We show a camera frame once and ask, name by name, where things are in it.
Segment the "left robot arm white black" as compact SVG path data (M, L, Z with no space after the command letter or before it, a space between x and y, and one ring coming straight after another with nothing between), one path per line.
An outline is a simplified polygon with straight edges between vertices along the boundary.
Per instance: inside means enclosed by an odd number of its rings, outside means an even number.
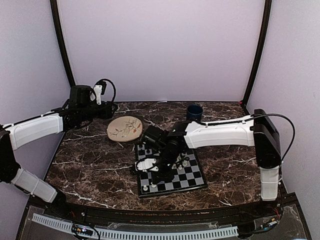
M42 115L2 125L0 127L0 181L40 198L51 205L51 210L58 217L67 218L71 208L65 203L65 194L20 165L16 159L16 152L29 144L35 145L47 137L80 129L89 125L94 119L110 119L117 109L118 106L111 101L80 104L67 100L62 107Z

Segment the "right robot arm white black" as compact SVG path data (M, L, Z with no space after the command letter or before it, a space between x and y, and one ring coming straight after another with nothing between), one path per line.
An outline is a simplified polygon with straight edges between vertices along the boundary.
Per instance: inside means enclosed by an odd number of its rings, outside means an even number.
M256 109L253 115L223 121L177 122L164 137L164 145L155 164L158 167L156 177L160 181L165 178L186 149L226 145L255 148L262 199L255 205L255 213L266 217L275 208L282 160L280 134L262 109Z

